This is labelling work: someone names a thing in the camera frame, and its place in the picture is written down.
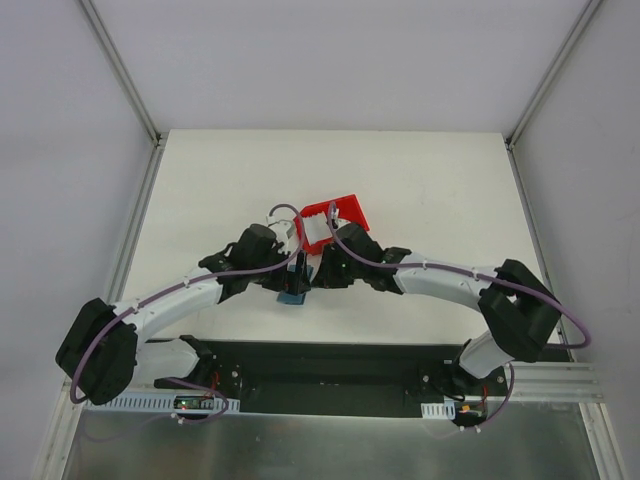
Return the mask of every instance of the blue object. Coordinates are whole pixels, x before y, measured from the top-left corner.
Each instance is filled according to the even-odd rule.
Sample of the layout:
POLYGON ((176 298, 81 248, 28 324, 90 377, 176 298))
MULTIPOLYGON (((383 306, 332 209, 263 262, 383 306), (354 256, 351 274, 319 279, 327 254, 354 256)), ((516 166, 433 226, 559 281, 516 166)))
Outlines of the blue object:
MULTIPOLYGON (((290 272, 295 272, 296 266, 289 265, 288 270, 290 272)), ((313 267, 307 265, 307 274, 309 275, 309 278, 311 278, 312 273, 313 273, 313 267)), ((304 299, 306 296, 307 296, 306 292, 301 295, 291 295, 290 293, 280 292, 278 294, 278 298, 276 299, 276 301, 284 305, 304 305, 304 299)))

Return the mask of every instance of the white panel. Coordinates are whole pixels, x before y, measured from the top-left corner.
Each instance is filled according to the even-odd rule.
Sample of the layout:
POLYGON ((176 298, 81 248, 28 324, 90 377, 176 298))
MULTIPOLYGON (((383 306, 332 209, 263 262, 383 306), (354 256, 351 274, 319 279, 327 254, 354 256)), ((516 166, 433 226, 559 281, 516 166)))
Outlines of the white panel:
POLYGON ((27 479, 150 150, 74 2, 5 2, 0 32, 0 478, 27 479))
POLYGON ((640 3, 605 2, 518 144, 542 249, 583 316, 629 478, 640 478, 640 3))
MULTIPOLYGON (((173 130, 125 297, 181 278, 277 203, 301 208, 349 193, 358 195, 382 246, 465 265, 517 258, 537 270, 499 134, 173 130)), ((435 344, 462 343, 486 329, 478 312, 461 305, 357 282, 313 290, 303 307, 250 286, 159 336, 435 344)))
POLYGON ((99 0, 163 130, 508 133, 585 0, 99 0))

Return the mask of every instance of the white curved arm segment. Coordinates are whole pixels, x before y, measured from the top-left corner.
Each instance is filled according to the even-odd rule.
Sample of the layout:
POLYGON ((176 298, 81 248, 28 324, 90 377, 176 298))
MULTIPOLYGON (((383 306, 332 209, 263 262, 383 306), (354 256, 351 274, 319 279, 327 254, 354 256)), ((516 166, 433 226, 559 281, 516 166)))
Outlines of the white curved arm segment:
POLYGON ((115 304, 114 313, 116 315, 122 313, 129 307, 137 309, 137 313, 129 315, 123 319, 123 322, 136 326, 138 349, 160 330, 191 313, 202 310, 203 308, 212 307, 220 301, 223 287, 215 278, 194 284, 189 283, 197 277, 210 273, 211 272, 205 268, 194 268, 182 279, 167 285, 167 287, 170 287, 178 283, 183 283, 185 286, 159 298, 143 308, 137 308, 140 302, 167 287, 160 288, 155 292, 151 292, 146 296, 134 300, 115 304))

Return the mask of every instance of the white table surface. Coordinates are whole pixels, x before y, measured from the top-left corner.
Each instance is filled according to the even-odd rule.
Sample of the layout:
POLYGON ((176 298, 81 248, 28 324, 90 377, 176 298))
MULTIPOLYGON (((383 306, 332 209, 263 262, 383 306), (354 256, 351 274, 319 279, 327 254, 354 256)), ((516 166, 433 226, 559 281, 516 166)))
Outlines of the white table surface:
MULTIPOLYGON (((469 266, 515 258, 540 276, 499 134, 173 130, 124 297, 180 279, 249 224, 264 223, 276 203, 302 208, 350 193, 383 248, 469 266)), ((485 330, 481 315, 465 307, 358 282, 313 290, 302 307, 251 285, 157 336, 438 344, 485 330)))

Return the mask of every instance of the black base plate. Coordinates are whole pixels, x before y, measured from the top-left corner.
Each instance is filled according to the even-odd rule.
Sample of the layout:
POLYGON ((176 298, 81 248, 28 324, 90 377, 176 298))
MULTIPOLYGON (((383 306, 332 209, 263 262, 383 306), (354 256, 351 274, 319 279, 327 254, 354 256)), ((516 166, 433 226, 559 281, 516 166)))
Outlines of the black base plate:
MULTIPOLYGON (((457 345, 352 345, 202 341, 215 355, 218 390, 251 413, 419 418, 441 403, 457 345)), ((549 352, 541 360, 568 361, 549 352)), ((467 396, 506 393, 495 370, 467 396)))

